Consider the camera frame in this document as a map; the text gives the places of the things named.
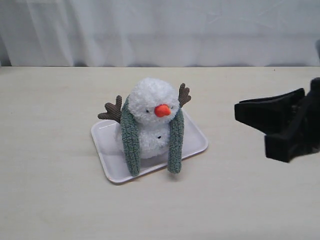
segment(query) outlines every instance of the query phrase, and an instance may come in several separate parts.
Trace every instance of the reindeer antler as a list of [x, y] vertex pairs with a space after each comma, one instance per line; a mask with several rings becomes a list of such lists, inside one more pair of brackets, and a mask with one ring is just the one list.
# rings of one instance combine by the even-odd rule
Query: reindeer antler
[[116, 96], [116, 99], [115, 99], [115, 105], [110, 102], [107, 102], [104, 105], [106, 112], [98, 114], [98, 119], [114, 120], [117, 123], [120, 123], [121, 106], [122, 106], [122, 97], [118, 95]]
[[179, 102], [180, 107], [182, 108], [187, 102], [191, 100], [191, 96], [189, 95], [190, 89], [186, 87], [186, 84], [182, 83], [179, 88]]

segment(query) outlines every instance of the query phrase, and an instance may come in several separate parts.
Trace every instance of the black plastic object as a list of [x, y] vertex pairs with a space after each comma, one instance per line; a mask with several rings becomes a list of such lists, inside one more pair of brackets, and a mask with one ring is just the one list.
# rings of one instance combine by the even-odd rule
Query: black plastic object
[[263, 133], [265, 156], [289, 163], [320, 151], [320, 77], [303, 88], [234, 105], [235, 120]]

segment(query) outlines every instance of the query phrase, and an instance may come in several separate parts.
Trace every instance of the snowman plush toy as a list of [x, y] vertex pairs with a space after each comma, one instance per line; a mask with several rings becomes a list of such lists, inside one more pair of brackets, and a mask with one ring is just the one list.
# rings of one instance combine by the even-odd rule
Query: snowman plush toy
[[136, 84], [123, 106], [118, 95], [115, 104], [105, 104], [107, 112], [98, 114], [101, 120], [119, 123], [115, 140], [133, 177], [140, 173], [141, 159], [165, 153], [168, 171], [180, 172], [184, 139], [181, 108], [191, 100], [189, 91], [184, 83], [177, 91], [168, 82], [148, 77]]

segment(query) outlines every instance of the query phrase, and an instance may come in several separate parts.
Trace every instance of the white curtain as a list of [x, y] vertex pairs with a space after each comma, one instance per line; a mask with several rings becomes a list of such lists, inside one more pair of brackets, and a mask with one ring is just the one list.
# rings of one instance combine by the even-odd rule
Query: white curtain
[[319, 66], [320, 0], [0, 0], [12, 66]]

